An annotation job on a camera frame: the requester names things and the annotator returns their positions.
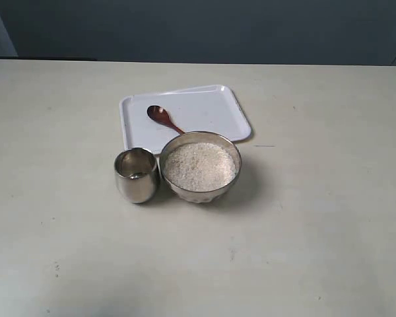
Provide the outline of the dark red wooden spoon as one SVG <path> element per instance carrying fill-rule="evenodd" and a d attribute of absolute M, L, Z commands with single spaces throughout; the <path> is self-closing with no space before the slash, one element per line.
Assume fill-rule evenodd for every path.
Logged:
<path fill-rule="evenodd" d="M 184 134 L 184 131 L 181 130 L 178 126 L 176 126 L 172 122 L 169 113 L 161 106 L 157 106 L 157 105 L 149 106 L 147 108 L 147 115 L 152 121 L 160 125 L 169 127 L 170 129 L 173 129 L 174 131 L 178 132 L 180 135 Z"/>

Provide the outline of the wide steel rice bowl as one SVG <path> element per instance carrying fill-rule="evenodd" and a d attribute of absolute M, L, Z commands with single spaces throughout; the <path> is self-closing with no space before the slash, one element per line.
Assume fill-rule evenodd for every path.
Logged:
<path fill-rule="evenodd" d="M 182 189 L 175 184 L 173 184 L 169 179 L 167 179 L 164 174 L 164 167 L 166 163 L 167 156 L 178 147 L 189 144 L 189 143 L 212 143 L 215 145 L 221 146 L 224 150 L 226 150 L 230 156 L 234 160 L 234 164 L 236 167 L 236 176 L 235 178 L 227 185 L 217 190 L 211 192 L 191 192 L 185 189 Z M 242 168 L 242 156 L 238 150 L 238 148 L 227 138 L 208 131 L 192 131 L 188 133 L 184 133 L 173 138 L 169 141 L 160 153 L 160 169 L 161 175 L 164 181 L 168 184 L 169 188 L 177 194 L 180 198 L 192 202 L 192 203 L 209 203 L 214 199 L 219 198 L 223 194 L 225 194 L 236 182 L 239 178 L 240 171 Z"/>

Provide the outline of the small metal cup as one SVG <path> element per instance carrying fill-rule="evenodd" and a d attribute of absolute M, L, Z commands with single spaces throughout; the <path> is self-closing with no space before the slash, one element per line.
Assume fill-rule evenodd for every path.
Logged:
<path fill-rule="evenodd" d="M 131 203 L 152 199 L 160 186 L 156 157 L 147 149 L 135 147 L 115 158 L 115 184 L 120 194 Z"/>

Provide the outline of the white rectangular plastic tray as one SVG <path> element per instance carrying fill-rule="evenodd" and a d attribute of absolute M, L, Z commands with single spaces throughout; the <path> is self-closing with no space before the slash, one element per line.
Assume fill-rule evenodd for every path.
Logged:
<path fill-rule="evenodd" d="M 192 87 L 125 97 L 119 114 L 125 149 L 146 148 L 159 154 L 178 133 L 152 121 L 149 106 L 161 106 L 184 132 L 210 131 L 237 142 L 247 139 L 252 129 L 230 88 L 224 85 Z"/>

